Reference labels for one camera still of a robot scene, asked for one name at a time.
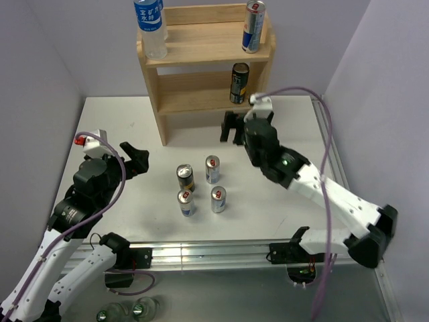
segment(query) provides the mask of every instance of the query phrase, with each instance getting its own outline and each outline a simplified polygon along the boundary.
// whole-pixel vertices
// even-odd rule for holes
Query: tabletop
[[[297,150],[319,166],[324,142],[310,97],[273,97],[273,126],[280,144]],[[120,155],[119,143],[149,150],[149,171],[128,180],[118,202],[104,214],[92,232],[114,231],[131,242],[189,242],[290,238],[301,226],[326,227],[324,209],[287,191],[254,168],[242,146],[219,142],[222,113],[169,116],[170,141],[162,146],[147,97],[87,98],[76,132],[104,129]],[[227,190],[222,213],[210,208],[214,185],[205,181],[204,161],[214,154],[221,161],[221,179]],[[83,161],[82,148],[73,145],[67,159],[56,203],[72,184]],[[184,217],[177,202],[176,168],[194,169],[196,213]],[[330,168],[326,174],[331,176]],[[343,228],[334,219],[333,228]]]

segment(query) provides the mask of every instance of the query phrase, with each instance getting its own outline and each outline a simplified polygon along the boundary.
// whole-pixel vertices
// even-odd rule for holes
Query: water bottle
[[[143,38],[145,54],[150,59],[167,55],[159,0],[134,0],[135,12]]]
[[[128,309],[121,303],[109,303],[97,313],[97,322],[124,322],[128,319]]]
[[[164,40],[168,37],[168,31],[167,31],[167,19],[166,19],[166,12],[164,11],[164,2],[162,0],[160,1],[160,10],[161,10],[161,19],[162,19],[162,32],[164,33]]]
[[[142,297],[133,304],[131,314],[134,321],[150,322],[155,318],[158,302],[150,297]]]

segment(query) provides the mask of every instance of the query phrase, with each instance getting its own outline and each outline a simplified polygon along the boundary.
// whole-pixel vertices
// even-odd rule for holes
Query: metal frame
[[[326,115],[319,101],[312,99],[314,112],[324,142],[328,135]],[[328,155],[332,175],[335,181],[349,189],[343,165],[338,155],[335,142]],[[288,239],[248,240],[248,241],[190,241],[168,243],[131,243],[131,248],[152,248],[151,271],[186,271],[186,270],[222,270],[244,268],[275,268],[266,259],[269,244],[287,242]],[[88,243],[82,244],[68,261],[62,273],[69,273],[90,253]],[[308,263],[288,265],[297,267]],[[340,256],[336,264],[355,264],[348,256]],[[384,261],[375,269],[379,287],[391,322],[404,322],[397,305],[393,289],[385,271]]]

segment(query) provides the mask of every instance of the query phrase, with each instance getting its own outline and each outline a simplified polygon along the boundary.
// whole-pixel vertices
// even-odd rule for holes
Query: shelf board
[[[158,86],[160,115],[250,108],[247,97],[242,104],[229,100],[231,71],[161,75]]]
[[[225,62],[265,62],[270,45],[264,39],[259,50],[247,54],[241,48],[243,22],[168,25],[167,56],[161,60],[146,58],[148,68],[215,64]]]

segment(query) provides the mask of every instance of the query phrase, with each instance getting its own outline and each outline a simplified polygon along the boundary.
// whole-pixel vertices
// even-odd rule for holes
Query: gray wall
[[[131,0],[27,0],[86,96],[146,95]],[[245,2],[164,0],[166,6]],[[265,0],[278,38],[269,89],[324,93],[369,0]]]
[[[42,238],[82,99],[24,0],[0,1],[0,300]]]
[[[372,0],[326,92],[351,188],[400,212],[386,262],[407,322],[429,320],[428,16]]]

